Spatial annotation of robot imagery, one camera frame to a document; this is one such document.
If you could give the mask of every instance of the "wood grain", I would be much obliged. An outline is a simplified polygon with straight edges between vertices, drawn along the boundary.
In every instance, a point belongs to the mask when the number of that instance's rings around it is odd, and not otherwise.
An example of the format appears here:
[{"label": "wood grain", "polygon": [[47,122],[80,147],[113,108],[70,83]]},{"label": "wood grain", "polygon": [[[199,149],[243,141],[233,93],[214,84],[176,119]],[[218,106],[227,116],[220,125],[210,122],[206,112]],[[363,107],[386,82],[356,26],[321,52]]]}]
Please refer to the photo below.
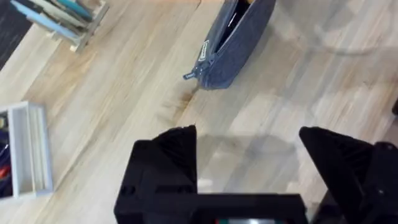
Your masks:
[{"label": "wood grain", "polygon": [[216,91],[197,90],[182,75],[221,1],[109,3],[81,55],[32,28],[0,72],[0,104],[47,108],[57,188],[0,205],[1,223],[116,223],[134,141],[188,124],[198,129],[201,192],[298,192],[311,212],[325,186],[300,142],[301,126],[370,142],[394,131],[393,0],[278,1],[237,79]]}]

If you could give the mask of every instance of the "zipper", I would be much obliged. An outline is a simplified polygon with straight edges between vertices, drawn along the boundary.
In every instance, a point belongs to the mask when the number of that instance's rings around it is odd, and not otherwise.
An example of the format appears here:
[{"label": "zipper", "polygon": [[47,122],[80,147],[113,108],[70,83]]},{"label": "zipper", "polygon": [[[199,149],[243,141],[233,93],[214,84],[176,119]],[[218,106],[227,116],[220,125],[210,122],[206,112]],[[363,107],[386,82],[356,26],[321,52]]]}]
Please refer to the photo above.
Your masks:
[{"label": "zipper", "polygon": [[225,44],[229,41],[229,39],[232,37],[232,35],[235,33],[236,28],[240,25],[240,23],[242,22],[242,20],[246,17],[246,14],[248,13],[248,11],[250,10],[250,8],[253,6],[253,4],[256,2],[257,0],[254,0],[250,6],[248,7],[248,9],[246,10],[246,12],[244,12],[243,16],[241,17],[241,19],[239,20],[238,24],[236,24],[236,27],[234,28],[234,30],[232,30],[231,34],[227,37],[227,39],[224,41],[223,45],[218,49],[218,51],[216,52],[216,54],[220,54],[222,52],[222,50],[225,47]]},{"label": "zipper", "polygon": [[234,15],[234,12],[235,12],[236,6],[238,5],[239,0],[225,0],[225,1],[233,1],[233,3],[231,5],[231,9],[228,10],[228,14],[224,18],[221,18],[221,19],[223,19],[223,22],[220,25],[220,27],[222,27],[222,29],[215,31],[215,32],[217,32],[217,35],[214,39],[214,43],[216,43],[216,44],[212,45],[212,47],[213,47],[213,49],[211,50],[212,54],[216,53],[215,49],[217,48],[218,43],[220,42],[221,38],[223,37],[223,34],[227,28],[228,23],[230,22],[230,20],[232,19],[233,15]]}]

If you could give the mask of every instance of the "pen holder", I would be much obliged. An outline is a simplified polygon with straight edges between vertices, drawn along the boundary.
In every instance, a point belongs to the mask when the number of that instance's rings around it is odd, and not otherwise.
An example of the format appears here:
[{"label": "pen holder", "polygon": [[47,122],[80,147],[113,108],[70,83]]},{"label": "pen holder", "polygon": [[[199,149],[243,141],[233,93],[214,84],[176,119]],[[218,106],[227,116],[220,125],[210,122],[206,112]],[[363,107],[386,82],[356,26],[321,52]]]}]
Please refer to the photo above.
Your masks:
[{"label": "pen holder", "polygon": [[22,102],[0,109],[7,119],[11,156],[10,198],[36,197],[53,192],[49,141],[43,106]]},{"label": "pen holder", "polygon": [[28,20],[46,30],[51,39],[67,40],[72,45],[70,50],[77,53],[87,45],[109,9],[109,4],[103,0],[98,0],[98,5],[93,10],[76,0],[29,1],[39,6],[41,12],[15,0],[11,0],[11,3]]}]

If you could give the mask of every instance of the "clear plastic organizer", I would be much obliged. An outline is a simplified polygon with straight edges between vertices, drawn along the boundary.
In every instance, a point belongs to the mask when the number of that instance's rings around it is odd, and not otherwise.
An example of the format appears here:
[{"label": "clear plastic organizer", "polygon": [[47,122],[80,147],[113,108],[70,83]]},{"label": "clear plastic organizer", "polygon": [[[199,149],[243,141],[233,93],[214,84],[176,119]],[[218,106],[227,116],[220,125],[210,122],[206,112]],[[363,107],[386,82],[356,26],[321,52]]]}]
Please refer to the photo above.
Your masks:
[{"label": "clear plastic organizer", "polygon": [[0,114],[7,119],[12,178],[12,195],[0,201],[53,192],[44,107],[25,101],[1,108]]}]

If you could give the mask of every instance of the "zipper pull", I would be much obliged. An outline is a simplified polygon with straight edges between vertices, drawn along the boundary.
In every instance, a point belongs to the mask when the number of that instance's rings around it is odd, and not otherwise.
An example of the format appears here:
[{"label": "zipper pull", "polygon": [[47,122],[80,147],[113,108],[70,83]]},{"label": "zipper pull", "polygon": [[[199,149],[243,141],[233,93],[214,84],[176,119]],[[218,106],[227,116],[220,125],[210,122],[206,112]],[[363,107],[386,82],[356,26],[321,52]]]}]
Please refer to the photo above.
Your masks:
[{"label": "zipper pull", "polygon": [[188,79],[191,79],[191,78],[195,78],[195,77],[196,77],[195,72],[191,72],[191,73],[188,73],[188,74],[186,74],[186,75],[183,76],[183,78],[184,78],[185,80],[188,80]]}]

